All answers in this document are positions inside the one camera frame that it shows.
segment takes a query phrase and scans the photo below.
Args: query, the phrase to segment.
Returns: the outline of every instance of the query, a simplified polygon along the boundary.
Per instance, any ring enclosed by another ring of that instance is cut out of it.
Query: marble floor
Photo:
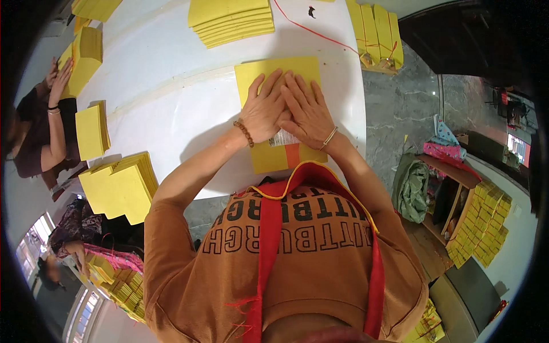
[[[393,190],[400,155],[409,147],[422,152],[423,143],[434,135],[433,116],[436,114],[441,114],[454,133],[475,130],[499,141],[507,139],[505,119],[498,117],[496,110],[485,103],[491,100],[492,94],[481,78],[439,77],[408,45],[403,45],[405,62],[398,75],[362,72],[367,122],[366,161],[389,193]],[[185,218],[193,240],[204,236],[227,201],[228,196],[221,196],[195,200],[189,205]]]

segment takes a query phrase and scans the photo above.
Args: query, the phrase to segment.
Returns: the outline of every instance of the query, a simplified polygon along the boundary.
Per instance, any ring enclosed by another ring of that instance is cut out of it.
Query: maroon shirt
[[[76,99],[61,100],[59,109],[65,132],[66,159],[80,161],[76,140]],[[32,122],[19,153],[14,159],[17,173],[21,178],[40,175],[42,173],[42,147],[49,145],[48,105],[38,98],[36,88],[33,88],[21,100],[17,112],[21,121]]]

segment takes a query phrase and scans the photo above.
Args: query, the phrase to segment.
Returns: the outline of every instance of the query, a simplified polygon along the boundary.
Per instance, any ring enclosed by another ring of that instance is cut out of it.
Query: yellow trim
[[[270,195],[267,195],[265,193],[263,193],[262,191],[259,190],[259,188],[255,187],[255,186],[250,186],[247,188],[246,192],[249,192],[250,190],[254,190],[256,192],[258,192],[259,194],[261,194],[262,196],[266,197],[267,199],[271,199],[271,200],[281,200],[283,197],[286,196],[286,194],[288,193],[288,187],[290,185],[290,181],[292,180],[292,178],[294,177],[294,174],[295,174],[295,171],[301,167],[303,164],[305,163],[313,163],[313,164],[316,164],[318,166],[321,166],[325,169],[327,169],[330,173],[332,173],[332,175],[335,177],[335,179],[339,182],[339,184],[345,188],[347,190],[347,192],[349,192],[349,194],[351,194],[351,196],[353,197],[353,199],[356,200],[356,202],[360,205],[360,207],[362,207],[362,209],[364,210],[364,213],[366,214],[366,218],[368,218],[368,222],[370,222],[370,225],[372,226],[372,229],[373,231],[376,233],[376,235],[379,235],[379,230],[377,229],[376,227],[376,224],[374,223],[374,219],[372,218],[372,216],[370,215],[370,213],[368,212],[368,210],[366,210],[366,208],[364,207],[364,205],[360,202],[359,199],[357,199],[357,197],[350,191],[347,189],[347,187],[345,187],[345,185],[343,185],[341,183],[341,181],[339,180],[338,176],[330,169],[328,168],[327,166],[325,166],[324,164],[322,163],[319,163],[317,161],[303,161],[301,162],[300,164],[298,164],[298,166],[294,169],[294,171],[292,172],[292,175],[290,175],[290,177],[288,178],[288,181],[286,183],[286,189],[284,190],[284,193],[281,195],[281,196],[270,196]]]

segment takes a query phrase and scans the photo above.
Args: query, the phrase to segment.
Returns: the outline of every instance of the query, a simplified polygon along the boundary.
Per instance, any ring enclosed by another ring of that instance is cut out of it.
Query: bracelet
[[[336,126],[333,130],[332,130],[332,133],[330,133],[330,135],[328,136],[328,138],[326,138],[326,140],[324,141],[324,143],[322,143],[322,147],[318,150],[322,150],[324,149],[324,147],[326,145],[328,145],[328,143],[330,143],[330,140],[332,140],[332,138],[334,137],[335,133],[338,131],[338,127]]]
[[[246,129],[244,124],[242,124],[240,122],[240,119],[233,121],[233,125],[242,130],[242,133],[246,136],[246,139],[248,140],[248,144],[250,145],[250,148],[253,148],[254,147],[254,141],[251,138],[250,133],[248,132],[248,130]]]

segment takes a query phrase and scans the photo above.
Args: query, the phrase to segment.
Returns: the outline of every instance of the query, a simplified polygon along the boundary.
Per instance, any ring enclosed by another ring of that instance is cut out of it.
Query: hair
[[[46,287],[47,290],[55,291],[59,287],[66,290],[58,282],[54,282],[48,277],[49,267],[46,261],[44,261],[41,257],[39,257],[37,264],[38,264],[38,277],[40,278],[40,280],[42,281],[42,284],[44,285],[44,287]]]

